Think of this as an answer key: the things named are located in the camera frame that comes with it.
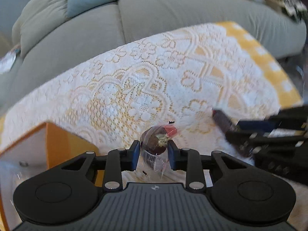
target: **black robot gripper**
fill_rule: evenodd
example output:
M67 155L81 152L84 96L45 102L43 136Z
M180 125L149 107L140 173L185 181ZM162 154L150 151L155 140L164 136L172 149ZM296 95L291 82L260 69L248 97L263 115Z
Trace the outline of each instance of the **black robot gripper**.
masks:
M226 140L255 166L308 185L308 106L283 109L264 120L240 120L236 125L222 110L213 120ZM293 136L269 136L276 129L298 131Z
M284 180L221 151L210 156L168 142L173 170L182 183L128 183L140 154L130 149L107 156L89 151L21 183L13 194L22 224L15 231L101 230L295 230L287 223L296 196ZM104 170L101 187L94 185ZM207 187L203 170L213 182Z

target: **logo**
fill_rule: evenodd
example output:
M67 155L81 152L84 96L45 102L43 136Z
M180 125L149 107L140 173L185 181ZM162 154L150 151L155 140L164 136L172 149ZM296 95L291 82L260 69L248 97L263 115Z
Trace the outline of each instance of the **logo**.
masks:
M158 189L159 189L159 186L155 185L155 186L151 187L151 189L153 189L153 190L158 190Z

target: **box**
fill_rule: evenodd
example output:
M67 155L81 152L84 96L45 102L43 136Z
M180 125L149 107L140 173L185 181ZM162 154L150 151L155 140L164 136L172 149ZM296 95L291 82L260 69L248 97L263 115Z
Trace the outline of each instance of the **box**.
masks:
M13 205L13 192L24 180L86 151L98 148L51 122L35 127L0 153L0 230L13 230L21 219ZM103 171L96 185L102 185Z

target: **sofa seat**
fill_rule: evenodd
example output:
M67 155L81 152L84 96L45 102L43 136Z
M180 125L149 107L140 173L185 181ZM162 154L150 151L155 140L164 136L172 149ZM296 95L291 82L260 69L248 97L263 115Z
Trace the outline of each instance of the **sofa seat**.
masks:
M66 21L37 43L0 88L0 115L62 72L126 43L180 27L234 21L275 58L301 52L306 25L251 0L119 0Z

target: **ribbed black surface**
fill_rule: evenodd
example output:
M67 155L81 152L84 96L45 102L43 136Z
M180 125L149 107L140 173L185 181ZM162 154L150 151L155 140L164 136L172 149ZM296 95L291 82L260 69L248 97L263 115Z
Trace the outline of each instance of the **ribbed black surface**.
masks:
M120 193L108 193L86 217L61 226L24 222L16 231L202 230L294 231L287 223L250 227L220 216L206 196L187 192L182 184L130 183Z

